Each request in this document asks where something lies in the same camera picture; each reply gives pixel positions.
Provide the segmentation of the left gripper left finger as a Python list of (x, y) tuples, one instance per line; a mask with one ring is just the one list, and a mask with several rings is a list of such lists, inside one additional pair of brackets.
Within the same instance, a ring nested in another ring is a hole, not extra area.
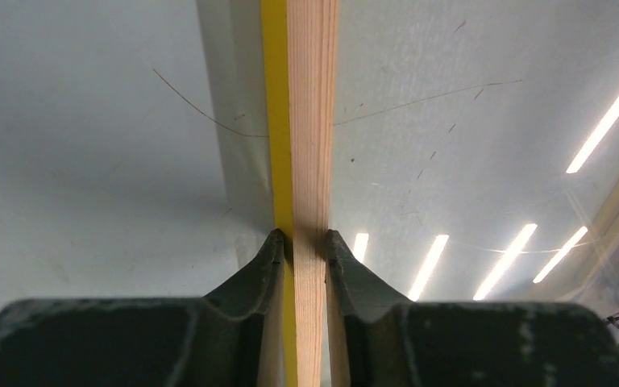
[(285, 235), (193, 298), (38, 298), (0, 310), (0, 386), (280, 386)]

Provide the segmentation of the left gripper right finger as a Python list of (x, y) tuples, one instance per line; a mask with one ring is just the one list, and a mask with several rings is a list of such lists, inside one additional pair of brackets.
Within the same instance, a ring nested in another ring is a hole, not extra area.
[(619, 348), (562, 302), (413, 302), (326, 233), (335, 386), (619, 386)]

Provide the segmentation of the yellow wooden picture frame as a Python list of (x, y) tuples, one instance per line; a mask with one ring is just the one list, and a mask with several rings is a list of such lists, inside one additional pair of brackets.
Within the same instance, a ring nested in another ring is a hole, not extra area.
[(324, 252), (425, 303), (619, 313), (619, 1), (266, 1), (296, 386), (348, 379)]

